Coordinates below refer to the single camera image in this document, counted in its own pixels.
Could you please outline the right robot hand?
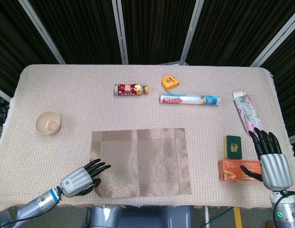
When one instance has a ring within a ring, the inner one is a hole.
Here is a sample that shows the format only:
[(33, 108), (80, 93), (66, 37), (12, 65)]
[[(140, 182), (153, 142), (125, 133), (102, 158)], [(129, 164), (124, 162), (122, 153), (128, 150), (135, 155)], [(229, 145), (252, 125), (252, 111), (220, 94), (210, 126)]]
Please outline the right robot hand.
[(288, 190), (293, 185), (293, 180), (277, 137), (272, 132), (267, 133), (256, 127), (253, 132), (248, 133), (254, 143), (261, 173), (252, 172), (244, 165), (241, 165), (240, 169), (247, 176), (263, 182), (271, 191)]

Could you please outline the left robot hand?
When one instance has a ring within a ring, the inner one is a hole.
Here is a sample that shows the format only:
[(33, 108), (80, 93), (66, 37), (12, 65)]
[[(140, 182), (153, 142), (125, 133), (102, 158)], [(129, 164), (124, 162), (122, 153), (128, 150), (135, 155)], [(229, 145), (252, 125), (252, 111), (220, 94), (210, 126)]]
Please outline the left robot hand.
[(90, 161), (61, 180), (61, 193), (67, 198), (87, 195), (100, 185), (101, 179), (98, 176), (110, 167), (101, 159)]

